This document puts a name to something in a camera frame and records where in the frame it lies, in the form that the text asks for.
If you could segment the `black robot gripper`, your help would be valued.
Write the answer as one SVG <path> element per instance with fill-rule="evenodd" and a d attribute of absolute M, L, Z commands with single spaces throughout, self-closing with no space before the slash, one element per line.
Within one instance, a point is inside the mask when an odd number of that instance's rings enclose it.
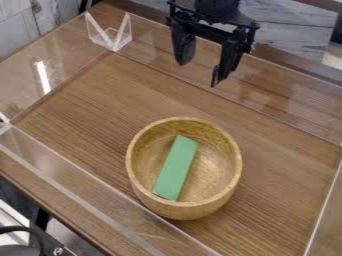
<path fill-rule="evenodd" d="M 252 49 L 255 33 L 260 28 L 256 20 L 239 10 L 239 3 L 240 0 L 167 0 L 167 25 L 178 64 L 186 65 L 191 61 L 196 36 L 222 44 L 211 87 L 235 71 L 243 52 L 248 53 Z"/>

